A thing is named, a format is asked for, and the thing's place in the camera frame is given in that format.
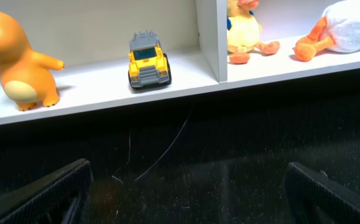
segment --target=plush toy's body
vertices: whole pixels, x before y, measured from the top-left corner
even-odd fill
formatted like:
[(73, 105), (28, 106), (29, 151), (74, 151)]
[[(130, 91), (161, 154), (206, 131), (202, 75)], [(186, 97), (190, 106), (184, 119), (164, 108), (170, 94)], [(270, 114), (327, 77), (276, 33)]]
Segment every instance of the plush toy's body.
[(323, 49), (342, 53), (360, 50), (360, 0), (327, 7), (311, 33), (297, 42), (295, 54), (307, 62)]
[(63, 68), (63, 61), (33, 51), (21, 26), (0, 12), (0, 82), (19, 110), (29, 110), (38, 101), (46, 107), (57, 104), (60, 99), (49, 70)]
[(232, 63), (247, 63), (250, 59), (248, 52), (255, 47), (267, 55), (276, 54), (280, 48), (279, 42), (269, 44), (260, 42), (262, 28), (251, 14), (259, 0), (228, 0), (227, 13), (231, 28), (227, 30), (228, 51), (232, 54)]

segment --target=toy car wheel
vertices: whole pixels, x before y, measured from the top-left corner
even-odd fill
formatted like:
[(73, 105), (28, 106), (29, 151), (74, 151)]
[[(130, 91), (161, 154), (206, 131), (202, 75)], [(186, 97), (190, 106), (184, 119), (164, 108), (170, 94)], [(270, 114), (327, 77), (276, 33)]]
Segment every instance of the toy car wheel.
[(163, 53), (163, 56), (167, 59), (168, 82), (166, 83), (166, 85), (170, 85), (172, 83), (172, 70), (171, 70), (170, 64), (168, 62), (167, 54)]
[(131, 85), (130, 72), (127, 72), (127, 76), (129, 77), (129, 84), (130, 84), (131, 88), (132, 88), (133, 90), (140, 90), (141, 87), (133, 87), (133, 86)]

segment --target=ribbed black pad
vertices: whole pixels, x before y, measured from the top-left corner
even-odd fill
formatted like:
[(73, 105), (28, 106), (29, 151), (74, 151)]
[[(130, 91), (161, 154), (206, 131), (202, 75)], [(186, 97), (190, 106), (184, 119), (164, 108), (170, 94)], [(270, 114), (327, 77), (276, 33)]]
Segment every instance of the ribbed black pad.
[(297, 162), (287, 167), (284, 189), (296, 224), (321, 223), (317, 208), (336, 223), (360, 223), (360, 195)]
[(79, 159), (0, 198), (0, 223), (79, 223), (93, 180)]

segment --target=yellow toy car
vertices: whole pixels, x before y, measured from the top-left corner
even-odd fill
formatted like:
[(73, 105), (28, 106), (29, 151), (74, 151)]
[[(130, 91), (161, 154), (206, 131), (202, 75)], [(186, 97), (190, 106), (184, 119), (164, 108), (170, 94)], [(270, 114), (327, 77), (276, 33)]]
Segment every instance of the yellow toy car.
[(134, 34), (130, 40), (129, 82), (139, 90), (147, 86), (169, 85), (172, 74), (159, 36), (152, 31)]

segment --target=toy figure's head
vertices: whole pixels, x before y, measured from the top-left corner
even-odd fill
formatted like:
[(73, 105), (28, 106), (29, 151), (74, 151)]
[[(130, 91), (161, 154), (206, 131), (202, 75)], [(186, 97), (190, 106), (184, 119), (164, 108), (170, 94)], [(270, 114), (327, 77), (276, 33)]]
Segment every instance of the toy figure's head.
[(227, 15), (233, 17), (249, 14), (259, 3), (260, 0), (227, 0)]
[(25, 32), (11, 16), (0, 12), (0, 59), (17, 57), (29, 45)]

